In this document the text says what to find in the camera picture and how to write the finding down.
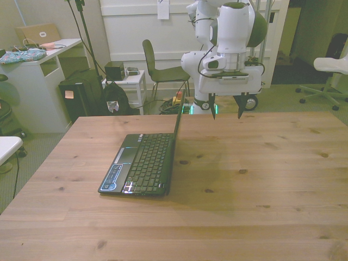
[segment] wood grain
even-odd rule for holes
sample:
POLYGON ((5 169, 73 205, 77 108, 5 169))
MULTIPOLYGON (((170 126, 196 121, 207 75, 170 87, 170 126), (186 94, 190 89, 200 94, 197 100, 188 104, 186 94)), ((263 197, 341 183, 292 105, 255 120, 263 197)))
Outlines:
POLYGON ((0 216, 0 260, 348 260, 348 128, 330 113, 183 115, 171 192, 97 189, 129 133, 83 117, 0 216))

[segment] paper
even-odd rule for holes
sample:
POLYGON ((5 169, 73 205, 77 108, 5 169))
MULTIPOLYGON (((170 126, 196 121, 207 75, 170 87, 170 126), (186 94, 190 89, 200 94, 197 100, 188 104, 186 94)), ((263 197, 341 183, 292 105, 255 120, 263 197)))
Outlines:
POLYGON ((169 0, 157 0, 157 19, 169 19, 169 0))
POLYGON ((65 91, 65 98, 66 99, 74 99, 74 92, 73 91, 65 91))

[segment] white side table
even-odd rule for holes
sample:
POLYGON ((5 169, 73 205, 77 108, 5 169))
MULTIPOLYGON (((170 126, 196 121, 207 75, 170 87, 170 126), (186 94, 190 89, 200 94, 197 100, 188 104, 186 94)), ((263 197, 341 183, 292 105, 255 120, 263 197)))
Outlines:
MULTIPOLYGON (((132 108, 144 105, 146 100, 146 81, 145 81, 145 71, 139 70, 139 75, 125 76, 123 80, 115 81, 127 94, 129 99, 129 105, 132 108)), ((105 88, 106 79, 102 82, 103 88, 105 88)), ((140 107, 140 114, 144 115, 144 108, 140 107)))
POLYGON ((0 173, 5 173, 12 169, 10 163, 2 164, 12 156, 23 144, 19 137, 5 136, 0 137, 0 173))

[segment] laptop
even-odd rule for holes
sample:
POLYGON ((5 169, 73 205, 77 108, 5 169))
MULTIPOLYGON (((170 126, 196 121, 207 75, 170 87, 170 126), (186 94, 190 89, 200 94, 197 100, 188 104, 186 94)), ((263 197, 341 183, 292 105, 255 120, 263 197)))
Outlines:
POLYGON ((184 100, 185 91, 174 133, 128 134, 125 137, 98 189, 99 193, 168 195, 184 100))

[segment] white paper sign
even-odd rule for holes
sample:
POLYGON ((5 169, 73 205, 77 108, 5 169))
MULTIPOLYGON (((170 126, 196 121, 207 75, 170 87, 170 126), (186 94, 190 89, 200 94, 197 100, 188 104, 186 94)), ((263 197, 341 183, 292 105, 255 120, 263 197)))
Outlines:
POLYGON ((169 0, 157 0, 157 19, 169 19, 169 0))

